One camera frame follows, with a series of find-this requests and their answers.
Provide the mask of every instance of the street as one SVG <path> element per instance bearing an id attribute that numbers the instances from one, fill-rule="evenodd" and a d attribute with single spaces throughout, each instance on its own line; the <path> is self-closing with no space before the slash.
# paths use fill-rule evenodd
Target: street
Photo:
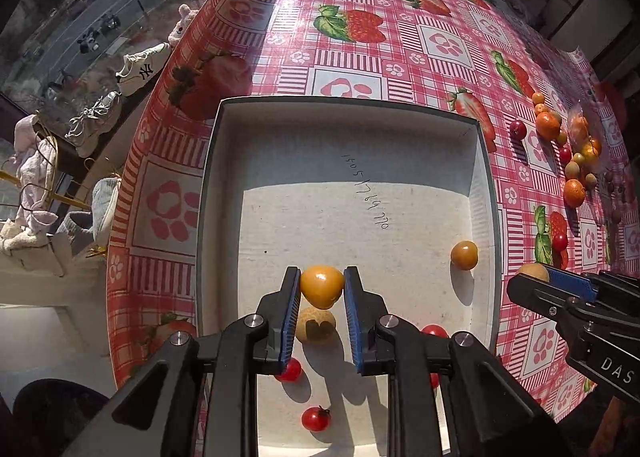
<path id="1" fill-rule="evenodd" d="M 144 9 L 149 11 L 163 0 L 140 0 Z M 76 20 L 69 20 L 60 25 L 42 45 L 43 55 L 34 68 L 35 77 L 42 82 L 57 78 L 60 68 L 64 68 L 72 76 L 81 75 L 96 56 L 104 52 L 117 36 L 131 24 L 139 20 L 143 14 L 136 0 L 88 0 L 88 6 Z M 107 12 L 118 15 L 121 28 L 112 31 L 108 36 L 98 37 L 100 49 L 92 54 L 80 54 L 78 38 L 89 26 L 99 27 L 99 19 Z"/>

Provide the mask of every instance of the pink stuffed animal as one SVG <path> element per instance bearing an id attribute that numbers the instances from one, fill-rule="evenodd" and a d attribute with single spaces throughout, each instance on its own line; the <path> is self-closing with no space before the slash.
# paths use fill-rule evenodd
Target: pink stuffed animal
<path id="1" fill-rule="evenodd" d="M 178 13 L 180 13 L 180 20 L 176 22 L 174 30 L 169 33 L 169 44 L 171 47 L 175 47 L 180 42 L 180 39 L 184 35 L 184 32 L 187 30 L 187 26 L 191 24 L 191 21 L 198 14 L 198 10 L 192 10 L 186 4 L 180 4 L 178 8 Z"/>

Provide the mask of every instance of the silver screw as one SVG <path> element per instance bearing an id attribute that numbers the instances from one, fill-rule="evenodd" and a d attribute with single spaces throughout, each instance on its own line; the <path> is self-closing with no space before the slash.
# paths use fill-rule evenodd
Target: silver screw
<path id="1" fill-rule="evenodd" d="M 259 314 L 254 313 L 244 317 L 244 324 L 247 327 L 257 327 L 262 325 L 262 322 L 264 322 L 264 318 Z"/>
<path id="2" fill-rule="evenodd" d="M 189 341 L 191 336 L 186 331 L 176 331 L 171 336 L 169 336 L 169 341 L 171 345 L 184 345 Z"/>
<path id="3" fill-rule="evenodd" d="M 399 323 L 400 321 L 398 320 L 398 318 L 396 318 L 392 314 L 385 314 L 384 316 L 380 317 L 380 325 L 388 329 L 393 329 Z"/>
<path id="4" fill-rule="evenodd" d="M 474 342 L 474 337 L 468 332 L 459 332 L 453 339 L 461 347 L 469 347 Z"/>

